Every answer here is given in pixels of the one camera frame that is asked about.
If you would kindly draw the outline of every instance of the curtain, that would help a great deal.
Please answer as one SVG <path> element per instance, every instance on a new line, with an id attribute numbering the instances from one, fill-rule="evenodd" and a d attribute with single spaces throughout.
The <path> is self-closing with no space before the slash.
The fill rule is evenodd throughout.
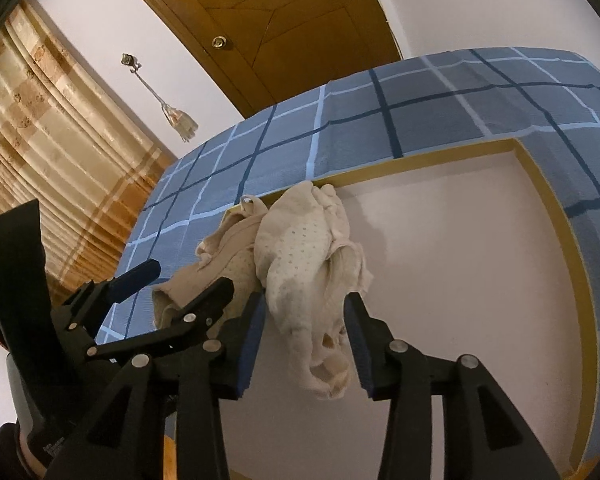
<path id="1" fill-rule="evenodd" d="M 173 160 L 19 4 L 0 31 L 0 213 L 40 200 L 53 304 L 113 276 Z"/>

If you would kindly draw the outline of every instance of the beige garment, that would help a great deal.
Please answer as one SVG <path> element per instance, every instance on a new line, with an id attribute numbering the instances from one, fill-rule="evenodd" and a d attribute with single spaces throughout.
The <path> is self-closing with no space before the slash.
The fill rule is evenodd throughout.
<path id="1" fill-rule="evenodd" d="M 344 394 L 351 378 L 343 304 L 365 294 L 372 276 L 333 186 L 288 189 L 260 223 L 256 272 L 289 351 L 289 371 L 320 398 Z"/>
<path id="2" fill-rule="evenodd" d="M 53 304 L 113 277 L 173 161 L 20 2 L 0 30 L 0 213 L 40 200 Z"/>
<path id="3" fill-rule="evenodd" d="M 208 336 L 215 337 L 225 320 L 240 316 L 250 294 L 261 290 L 253 261 L 253 243 L 266 212 L 267 206 L 259 198 L 243 197 L 240 209 L 225 215 L 218 230 L 199 243 L 196 255 L 200 260 L 179 268 L 169 281 L 154 286 L 156 328 L 169 326 L 177 310 L 221 276 L 234 282 L 234 298 L 207 332 Z"/>

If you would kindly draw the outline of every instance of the metal screw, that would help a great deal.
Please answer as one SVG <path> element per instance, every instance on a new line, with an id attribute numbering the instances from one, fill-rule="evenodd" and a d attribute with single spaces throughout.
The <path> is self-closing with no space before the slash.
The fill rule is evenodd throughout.
<path id="1" fill-rule="evenodd" d="M 147 354 L 134 355 L 131 364 L 136 368 L 143 368 L 149 364 L 149 356 Z"/>
<path id="2" fill-rule="evenodd" d="M 404 354 L 409 349 L 409 345 L 402 339 L 394 339 L 389 343 L 389 349 L 397 354 Z"/>
<path id="3" fill-rule="evenodd" d="M 217 352 L 222 348 L 222 343 L 218 339 L 209 339 L 202 343 L 202 349 L 206 352 Z"/>
<path id="4" fill-rule="evenodd" d="M 475 355 L 465 354 L 460 358 L 460 364 L 466 368 L 477 368 L 480 361 Z"/>

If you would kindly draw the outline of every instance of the beige cloth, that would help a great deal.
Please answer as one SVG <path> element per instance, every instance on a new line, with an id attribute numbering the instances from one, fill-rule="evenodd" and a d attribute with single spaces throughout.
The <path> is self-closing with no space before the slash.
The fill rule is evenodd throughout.
<path id="1" fill-rule="evenodd" d="M 169 326 L 177 310 L 221 276 L 234 282 L 234 298 L 209 329 L 208 336 L 215 337 L 225 320 L 240 316 L 250 294 L 261 290 L 253 260 L 253 243 L 266 212 L 267 206 L 259 198 L 243 197 L 240 209 L 227 214 L 216 232 L 199 243 L 196 255 L 200 260 L 179 268 L 170 280 L 154 286 L 156 328 Z"/>
<path id="2" fill-rule="evenodd" d="M 262 219 L 254 257 L 291 376 L 320 398 L 341 397 L 352 375 L 344 298 L 365 294 L 372 276 L 333 186 L 288 189 Z"/>

